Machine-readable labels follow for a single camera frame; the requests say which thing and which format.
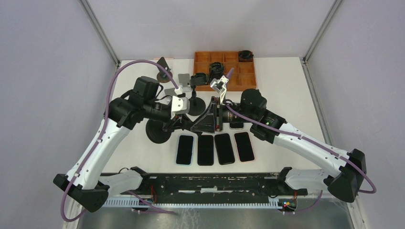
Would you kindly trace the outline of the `black round phone stand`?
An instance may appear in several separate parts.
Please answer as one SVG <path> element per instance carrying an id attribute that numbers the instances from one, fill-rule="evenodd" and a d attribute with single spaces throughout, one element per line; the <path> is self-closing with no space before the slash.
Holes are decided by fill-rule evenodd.
<path id="1" fill-rule="evenodd" d="M 206 73 L 196 73 L 190 78 L 190 87 L 192 90 L 192 96 L 189 99 L 189 112 L 191 116 L 199 116 L 206 109 L 206 105 L 203 99 L 197 97 L 196 87 L 207 85 L 209 77 Z"/>

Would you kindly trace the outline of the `black phone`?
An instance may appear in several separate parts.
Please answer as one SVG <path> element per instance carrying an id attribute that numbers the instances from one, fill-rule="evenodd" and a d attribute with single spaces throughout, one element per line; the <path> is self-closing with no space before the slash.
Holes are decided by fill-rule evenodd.
<path id="1" fill-rule="evenodd" d="M 201 135 L 197 143 L 197 164 L 199 166 L 212 166 L 214 163 L 214 137 Z"/>
<path id="2" fill-rule="evenodd" d="M 233 164 L 235 162 L 233 147 L 229 134 L 214 136 L 215 148 L 220 165 Z"/>

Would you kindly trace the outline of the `white folding phone stand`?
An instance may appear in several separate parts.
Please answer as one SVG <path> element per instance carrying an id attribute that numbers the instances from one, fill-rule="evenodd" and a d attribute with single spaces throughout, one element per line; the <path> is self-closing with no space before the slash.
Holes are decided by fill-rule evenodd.
<path id="1" fill-rule="evenodd" d="M 176 96 L 175 88 L 164 89 L 164 94 L 168 96 Z"/>

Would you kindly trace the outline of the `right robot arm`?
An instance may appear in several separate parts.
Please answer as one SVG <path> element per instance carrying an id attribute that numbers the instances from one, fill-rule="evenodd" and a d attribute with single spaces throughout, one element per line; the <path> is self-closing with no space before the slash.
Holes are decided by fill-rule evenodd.
<path id="1" fill-rule="evenodd" d="M 276 181 L 276 189 L 282 195 L 297 189 L 326 190 L 341 201 L 353 203 L 359 193 L 365 192 L 361 185 L 369 179 L 362 151 L 348 152 L 319 141 L 267 110 L 266 104 L 258 89 L 244 90 L 239 103 L 212 97 L 210 105 L 191 125 L 191 131 L 216 133 L 224 123 L 251 123 L 254 137 L 289 149 L 319 166 L 309 170 L 282 169 Z"/>

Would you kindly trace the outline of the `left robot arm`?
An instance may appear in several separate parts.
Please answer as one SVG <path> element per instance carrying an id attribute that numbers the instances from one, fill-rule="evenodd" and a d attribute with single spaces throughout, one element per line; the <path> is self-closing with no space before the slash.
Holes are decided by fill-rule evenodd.
<path id="1" fill-rule="evenodd" d="M 64 196 L 69 196 L 89 212 L 99 210 L 108 198 L 136 191 L 145 194 L 150 181 L 147 174 L 138 169 L 112 176 L 101 177 L 112 154 L 137 123 L 147 118 L 167 124 L 189 111 L 189 100 L 182 89 L 176 89 L 169 104 L 159 103 L 157 92 L 160 83 L 142 76 L 135 81 L 133 89 L 112 100 L 105 112 L 100 128 L 78 162 L 66 173 L 57 174 L 53 180 Z"/>

